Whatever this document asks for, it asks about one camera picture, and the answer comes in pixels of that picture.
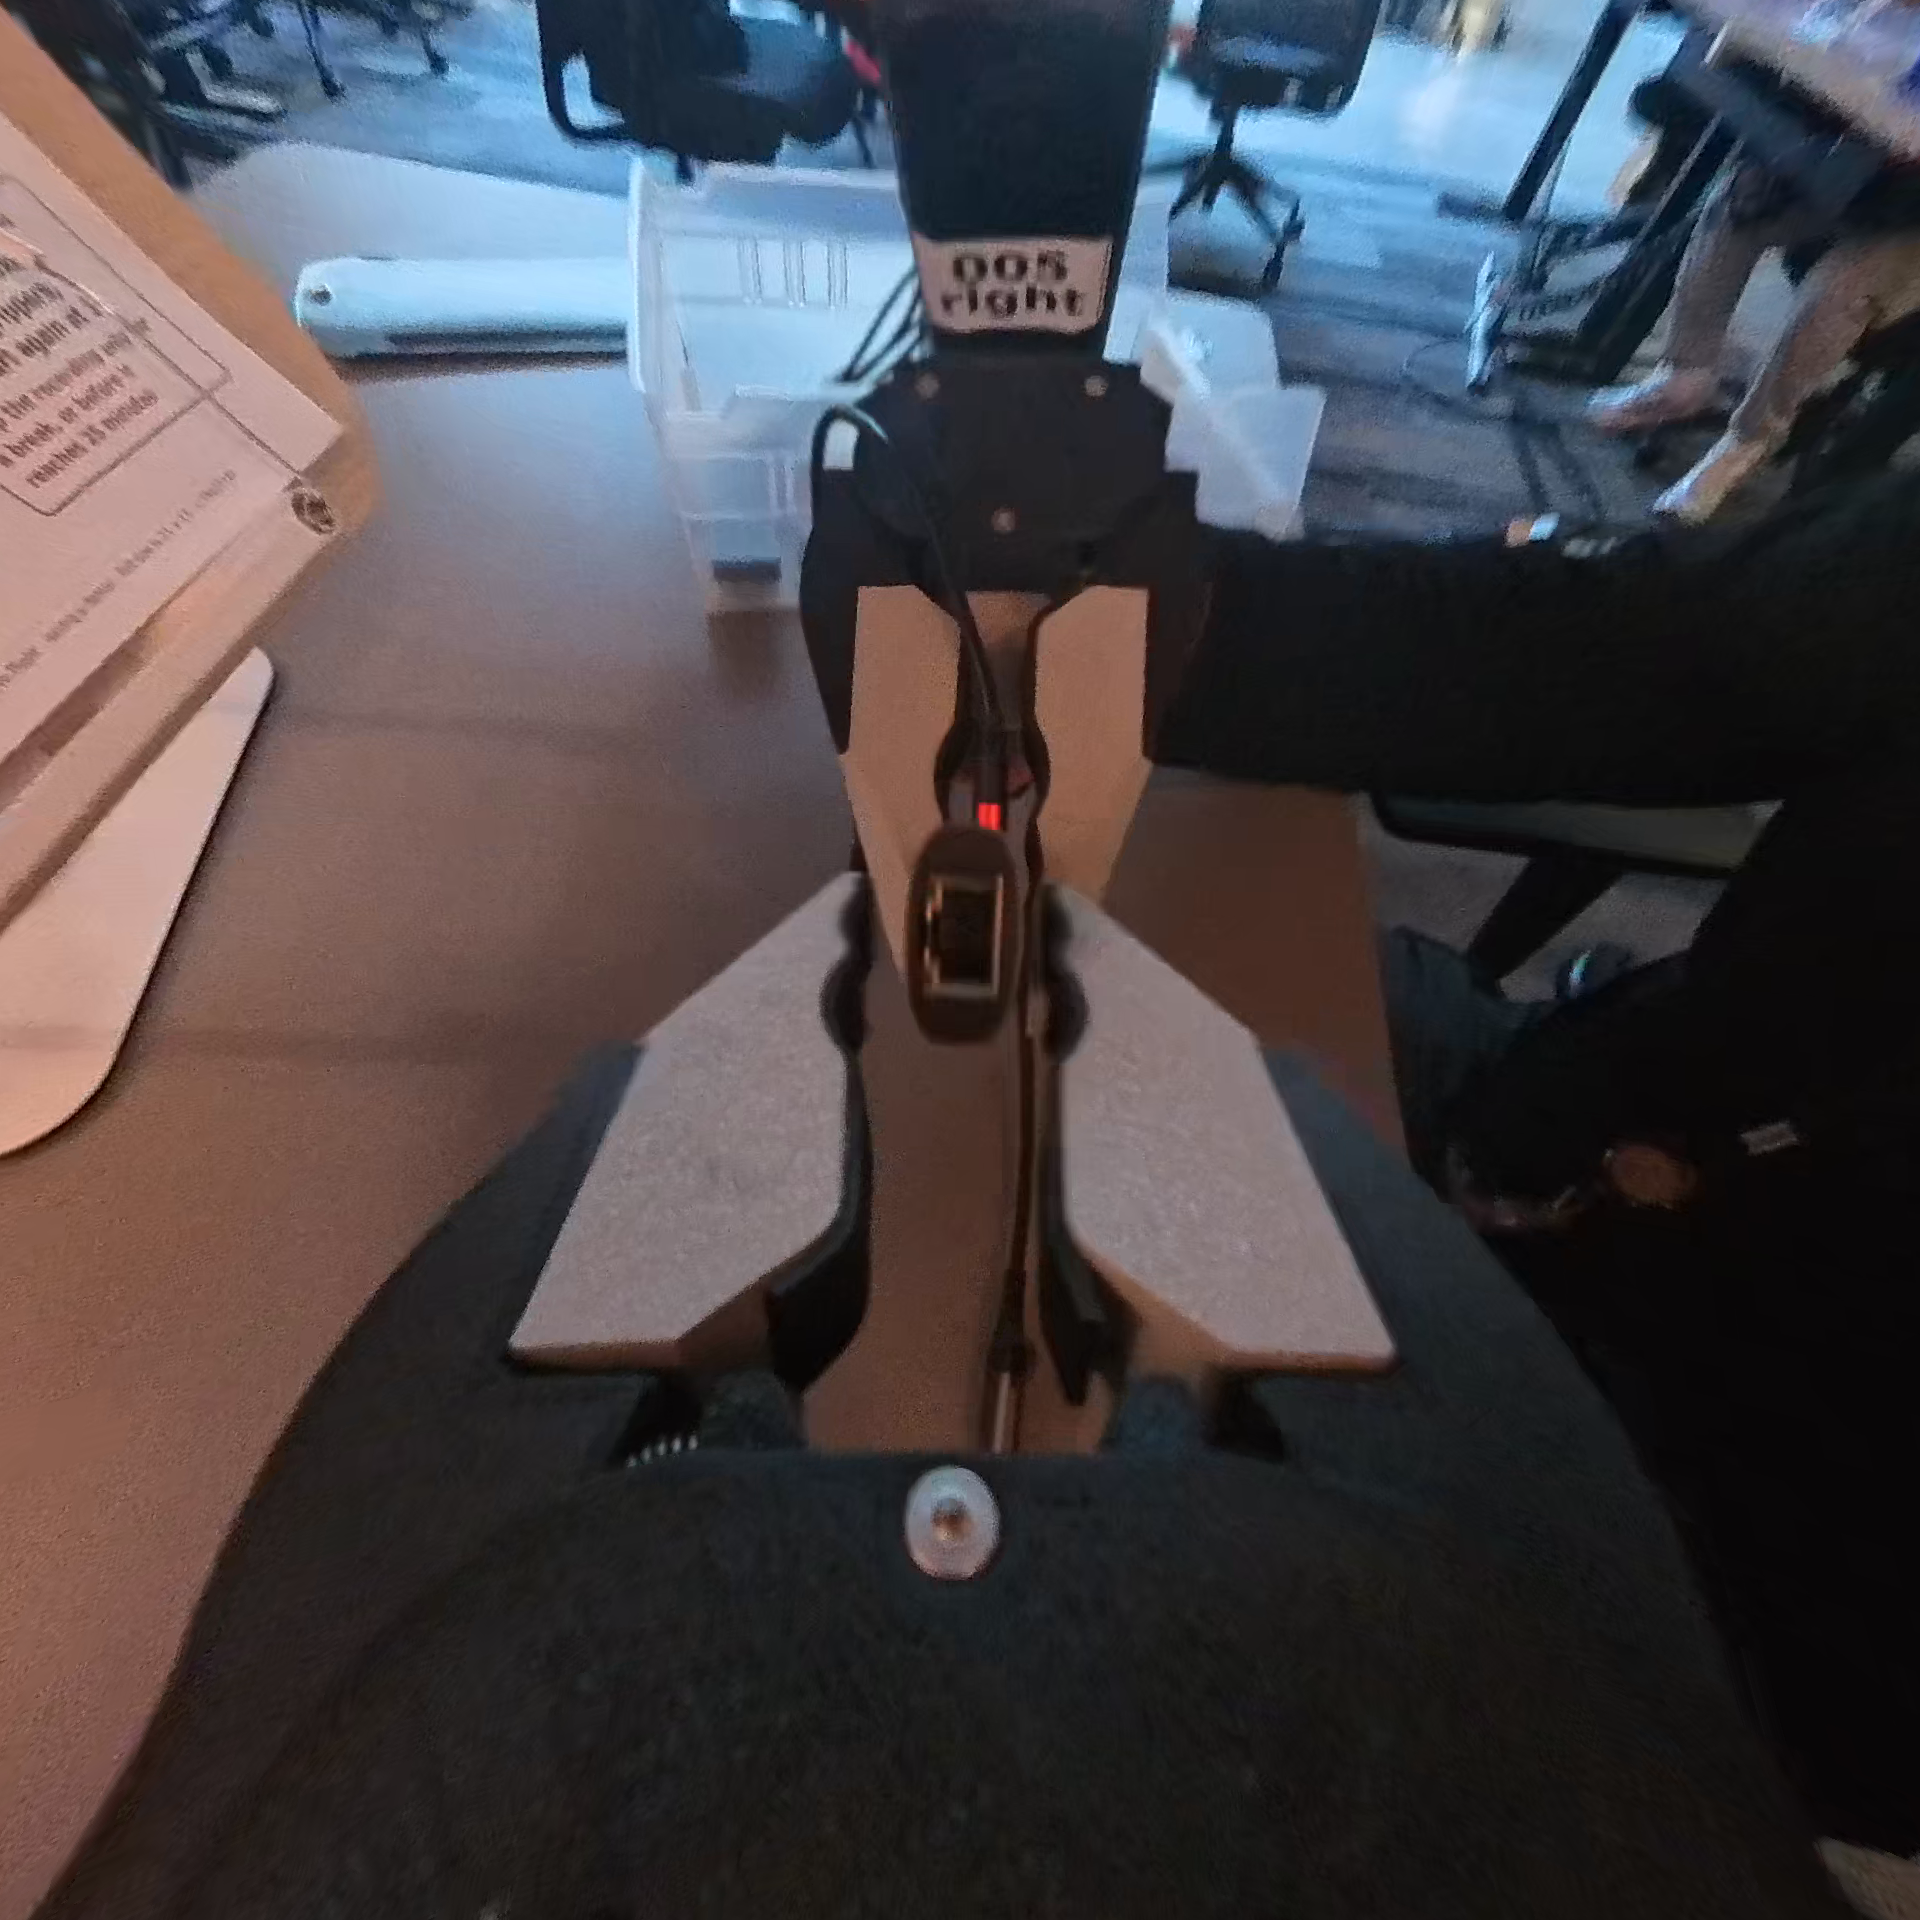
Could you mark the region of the black office chair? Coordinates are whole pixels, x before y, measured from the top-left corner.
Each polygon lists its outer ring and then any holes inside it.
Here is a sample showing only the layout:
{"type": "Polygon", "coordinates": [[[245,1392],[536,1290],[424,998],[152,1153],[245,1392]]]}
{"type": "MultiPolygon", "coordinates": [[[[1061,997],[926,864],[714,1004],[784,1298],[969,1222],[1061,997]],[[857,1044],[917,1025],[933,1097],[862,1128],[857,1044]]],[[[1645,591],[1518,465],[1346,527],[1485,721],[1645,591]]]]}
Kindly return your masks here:
{"type": "Polygon", "coordinates": [[[575,146],[769,167],[866,138],[877,84],[841,38],[721,2],[536,2],[545,117],[575,146]]]}
{"type": "Polygon", "coordinates": [[[1244,117],[1294,112],[1328,121],[1356,93],[1373,47],[1382,2],[1200,2],[1172,76],[1206,106],[1214,138],[1183,160],[1154,160],[1146,174],[1177,175],[1177,218],[1231,198],[1266,242],[1257,289],[1271,294],[1304,232],[1303,200],[1236,151],[1244,117]]]}

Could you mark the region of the instruction sheet on wooden stand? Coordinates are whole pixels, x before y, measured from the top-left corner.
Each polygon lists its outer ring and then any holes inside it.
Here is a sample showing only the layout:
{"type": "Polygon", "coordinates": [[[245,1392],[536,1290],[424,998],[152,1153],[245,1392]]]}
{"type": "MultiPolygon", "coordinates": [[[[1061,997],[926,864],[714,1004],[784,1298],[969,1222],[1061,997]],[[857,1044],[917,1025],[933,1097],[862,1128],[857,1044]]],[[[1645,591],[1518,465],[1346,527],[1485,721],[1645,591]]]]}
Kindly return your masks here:
{"type": "Polygon", "coordinates": [[[298,328],[282,296],[226,246],[192,198],[137,157],[108,113],[9,15],[5,119],[16,121],[60,172],[125,225],[174,281],[332,414],[343,426],[334,448],[349,433],[367,444],[351,393],[298,328]]]}

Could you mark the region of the white stand base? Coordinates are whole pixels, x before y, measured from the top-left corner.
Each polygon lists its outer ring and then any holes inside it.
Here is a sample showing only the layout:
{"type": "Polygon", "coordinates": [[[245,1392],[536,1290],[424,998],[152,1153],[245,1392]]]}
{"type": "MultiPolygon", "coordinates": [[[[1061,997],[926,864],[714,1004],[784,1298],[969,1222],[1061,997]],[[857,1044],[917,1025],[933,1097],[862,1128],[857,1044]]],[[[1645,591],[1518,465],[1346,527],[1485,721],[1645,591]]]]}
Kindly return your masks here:
{"type": "Polygon", "coordinates": [[[250,652],[5,928],[5,1157],[105,1088],[271,685],[250,652]]]}

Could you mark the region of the long wooden worktable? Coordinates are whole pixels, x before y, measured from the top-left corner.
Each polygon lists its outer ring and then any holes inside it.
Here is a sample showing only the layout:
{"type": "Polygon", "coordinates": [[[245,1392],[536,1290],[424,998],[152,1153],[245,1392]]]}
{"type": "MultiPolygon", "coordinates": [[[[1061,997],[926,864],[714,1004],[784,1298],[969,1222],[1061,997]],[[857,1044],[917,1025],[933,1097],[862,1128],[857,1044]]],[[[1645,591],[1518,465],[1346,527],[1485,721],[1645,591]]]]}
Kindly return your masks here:
{"type": "MultiPolygon", "coordinates": [[[[1885,156],[1914,162],[1914,4],[1709,2],[1664,8],[1708,33],[1714,66],[1765,66],[1885,156]]],[[[1631,24],[1653,10],[1661,10],[1661,4],[1598,4],[1589,36],[1513,183],[1498,198],[1456,200],[1450,213],[1458,218],[1505,229],[1533,218],[1601,72],[1631,24]]]]}

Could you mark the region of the white sheet holder bar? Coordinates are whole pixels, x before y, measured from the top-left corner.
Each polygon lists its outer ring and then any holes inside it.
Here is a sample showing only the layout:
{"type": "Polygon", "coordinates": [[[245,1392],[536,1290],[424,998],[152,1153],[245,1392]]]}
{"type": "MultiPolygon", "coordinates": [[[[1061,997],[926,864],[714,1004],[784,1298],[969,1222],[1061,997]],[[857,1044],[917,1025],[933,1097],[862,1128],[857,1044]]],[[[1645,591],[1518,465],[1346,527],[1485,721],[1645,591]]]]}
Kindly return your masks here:
{"type": "Polygon", "coordinates": [[[349,433],[5,754],[2,924],[47,887],[210,703],[375,502],[373,454],[349,433]]]}

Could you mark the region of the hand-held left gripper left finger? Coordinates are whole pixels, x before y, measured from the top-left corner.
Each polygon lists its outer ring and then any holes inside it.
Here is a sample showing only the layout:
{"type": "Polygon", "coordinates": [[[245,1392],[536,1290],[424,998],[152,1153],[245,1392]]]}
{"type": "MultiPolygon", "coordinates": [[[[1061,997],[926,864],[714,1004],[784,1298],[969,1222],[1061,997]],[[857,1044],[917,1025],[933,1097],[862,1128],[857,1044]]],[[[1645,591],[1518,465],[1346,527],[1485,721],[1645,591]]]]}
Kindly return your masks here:
{"type": "Polygon", "coordinates": [[[872,896],[841,874],[638,1046],[512,1332],[529,1367],[815,1384],[870,1271],[857,1054],[872,896]]]}

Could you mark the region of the grey usb hub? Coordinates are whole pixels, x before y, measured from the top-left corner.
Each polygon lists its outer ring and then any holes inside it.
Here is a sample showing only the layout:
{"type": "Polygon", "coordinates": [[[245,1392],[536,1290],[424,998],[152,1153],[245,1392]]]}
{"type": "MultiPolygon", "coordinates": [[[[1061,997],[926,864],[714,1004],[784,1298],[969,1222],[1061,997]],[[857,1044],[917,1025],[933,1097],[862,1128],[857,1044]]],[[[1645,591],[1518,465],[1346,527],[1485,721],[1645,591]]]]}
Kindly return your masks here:
{"type": "Polygon", "coordinates": [[[1021,953],[1021,880],[1010,841],[948,822],[905,889],[902,975],[920,1036],[942,1046],[994,1040],[1010,1015],[1021,953]]]}

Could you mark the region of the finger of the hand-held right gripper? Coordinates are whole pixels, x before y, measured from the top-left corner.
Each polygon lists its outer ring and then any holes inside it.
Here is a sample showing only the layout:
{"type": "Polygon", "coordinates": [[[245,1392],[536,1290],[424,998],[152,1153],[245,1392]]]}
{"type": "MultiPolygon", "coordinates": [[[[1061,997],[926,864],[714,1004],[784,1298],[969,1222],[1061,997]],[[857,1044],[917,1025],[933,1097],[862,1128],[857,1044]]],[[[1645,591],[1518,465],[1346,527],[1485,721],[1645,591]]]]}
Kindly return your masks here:
{"type": "Polygon", "coordinates": [[[959,728],[959,640],[913,584],[862,584],[847,745],[841,774],[877,905],[905,902],[926,841],[952,820],[948,785],[970,797],[970,770],[942,773],[959,728]]]}
{"type": "Polygon", "coordinates": [[[1094,584],[1045,613],[1031,724],[1041,871],[1103,902],[1143,800],[1146,591],[1094,584]]]}

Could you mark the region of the person's right forearm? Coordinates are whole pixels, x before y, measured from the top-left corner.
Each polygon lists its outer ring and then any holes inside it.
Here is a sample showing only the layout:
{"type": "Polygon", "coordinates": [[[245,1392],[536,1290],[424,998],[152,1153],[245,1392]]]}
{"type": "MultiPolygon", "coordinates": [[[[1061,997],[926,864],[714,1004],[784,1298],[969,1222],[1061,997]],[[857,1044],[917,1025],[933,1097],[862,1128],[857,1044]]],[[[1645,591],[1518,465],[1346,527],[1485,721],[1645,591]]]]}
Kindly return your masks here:
{"type": "Polygon", "coordinates": [[[1150,759],[1340,793],[1773,802],[1818,848],[1914,845],[1914,472],[1746,526],[1561,543],[1217,534],[1150,759]]]}

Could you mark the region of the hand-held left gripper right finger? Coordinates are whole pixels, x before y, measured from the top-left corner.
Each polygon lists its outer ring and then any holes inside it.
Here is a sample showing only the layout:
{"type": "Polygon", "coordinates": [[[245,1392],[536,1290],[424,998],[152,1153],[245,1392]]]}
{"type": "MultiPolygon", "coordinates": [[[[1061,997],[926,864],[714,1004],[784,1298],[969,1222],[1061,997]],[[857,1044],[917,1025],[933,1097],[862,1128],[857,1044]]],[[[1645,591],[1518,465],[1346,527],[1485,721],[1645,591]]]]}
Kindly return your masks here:
{"type": "Polygon", "coordinates": [[[1390,1370],[1252,1031],[1082,896],[1048,890],[1041,925],[1041,1342],[1062,1398],[1390,1370]]]}

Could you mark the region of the clear plastic box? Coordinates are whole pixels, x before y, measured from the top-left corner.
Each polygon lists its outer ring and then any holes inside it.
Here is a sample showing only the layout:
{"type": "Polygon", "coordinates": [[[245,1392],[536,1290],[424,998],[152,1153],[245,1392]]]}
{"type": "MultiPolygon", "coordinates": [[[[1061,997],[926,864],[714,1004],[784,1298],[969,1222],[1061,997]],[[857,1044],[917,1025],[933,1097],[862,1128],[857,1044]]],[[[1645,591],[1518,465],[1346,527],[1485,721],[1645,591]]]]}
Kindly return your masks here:
{"type": "MultiPolygon", "coordinates": [[[[1168,282],[1172,184],[1146,178],[1105,353],[1172,409],[1168,462],[1201,521],[1288,540],[1328,394],[1284,382],[1268,314],[1168,282]]],[[[631,169],[628,362],[695,578],[714,615],[791,609],[809,533],[806,454],[834,382],[906,274],[894,174],[712,164],[631,169]]]]}

